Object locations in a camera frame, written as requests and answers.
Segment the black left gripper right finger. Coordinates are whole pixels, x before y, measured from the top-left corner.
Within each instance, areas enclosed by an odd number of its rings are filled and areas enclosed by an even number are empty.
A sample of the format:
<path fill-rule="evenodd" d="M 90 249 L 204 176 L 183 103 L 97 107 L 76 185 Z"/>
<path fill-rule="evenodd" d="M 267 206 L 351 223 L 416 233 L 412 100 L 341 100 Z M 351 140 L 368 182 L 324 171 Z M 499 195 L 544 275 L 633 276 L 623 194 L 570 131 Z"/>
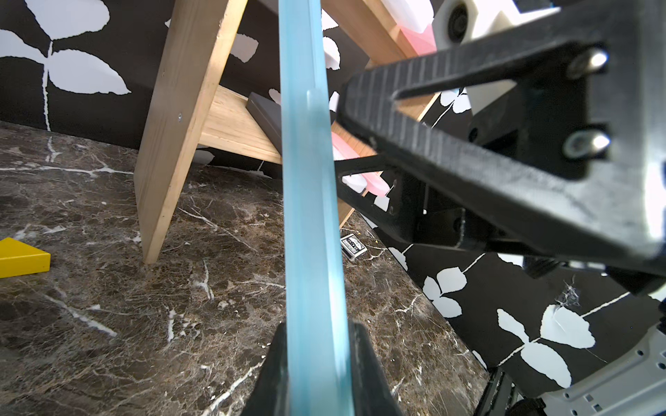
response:
<path fill-rule="evenodd" d="M 355 415 L 402 415 L 369 332 L 360 322 L 350 322 L 350 353 Z"/>

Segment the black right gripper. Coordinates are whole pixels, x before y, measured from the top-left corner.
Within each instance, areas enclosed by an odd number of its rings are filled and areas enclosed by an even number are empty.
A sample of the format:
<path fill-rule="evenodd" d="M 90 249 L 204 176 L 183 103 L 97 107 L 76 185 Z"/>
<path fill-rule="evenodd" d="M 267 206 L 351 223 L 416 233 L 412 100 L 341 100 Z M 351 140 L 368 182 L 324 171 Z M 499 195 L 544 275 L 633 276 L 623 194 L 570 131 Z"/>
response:
<path fill-rule="evenodd" d="M 362 72 L 338 122 L 375 151 L 339 174 L 398 177 L 384 209 L 338 193 L 394 239 L 665 282 L 662 1 L 579 1 Z"/>

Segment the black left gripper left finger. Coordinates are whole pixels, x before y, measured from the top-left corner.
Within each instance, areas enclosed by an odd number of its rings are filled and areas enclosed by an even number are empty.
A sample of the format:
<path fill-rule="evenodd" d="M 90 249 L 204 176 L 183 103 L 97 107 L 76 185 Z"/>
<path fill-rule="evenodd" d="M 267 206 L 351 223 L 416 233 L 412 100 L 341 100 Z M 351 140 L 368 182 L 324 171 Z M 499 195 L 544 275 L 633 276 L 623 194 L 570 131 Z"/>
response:
<path fill-rule="evenodd" d="M 288 414 L 288 364 L 286 323 L 277 326 L 253 391 L 241 416 Z"/>

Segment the teal pencil case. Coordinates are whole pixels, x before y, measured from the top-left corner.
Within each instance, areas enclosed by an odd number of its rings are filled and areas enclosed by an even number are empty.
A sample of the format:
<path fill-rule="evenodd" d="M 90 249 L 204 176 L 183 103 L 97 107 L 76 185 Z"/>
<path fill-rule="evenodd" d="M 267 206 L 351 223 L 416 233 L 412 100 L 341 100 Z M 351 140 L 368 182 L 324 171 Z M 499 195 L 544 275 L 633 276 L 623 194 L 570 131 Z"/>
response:
<path fill-rule="evenodd" d="M 321 4 L 279 2 L 291 415 L 355 412 Z"/>

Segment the dark grey pencil case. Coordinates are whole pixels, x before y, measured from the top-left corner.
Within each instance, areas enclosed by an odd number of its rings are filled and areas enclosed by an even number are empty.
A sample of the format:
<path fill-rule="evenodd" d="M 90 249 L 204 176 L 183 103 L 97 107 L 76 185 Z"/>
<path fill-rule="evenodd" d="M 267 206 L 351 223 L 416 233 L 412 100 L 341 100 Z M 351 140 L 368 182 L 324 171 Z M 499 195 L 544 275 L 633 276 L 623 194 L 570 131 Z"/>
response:
<path fill-rule="evenodd" d="M 256 93 L 251 93 L 247 100 L 246 109 L 277 152 L 282 154 L 282 117 L 279 104 Z"/>

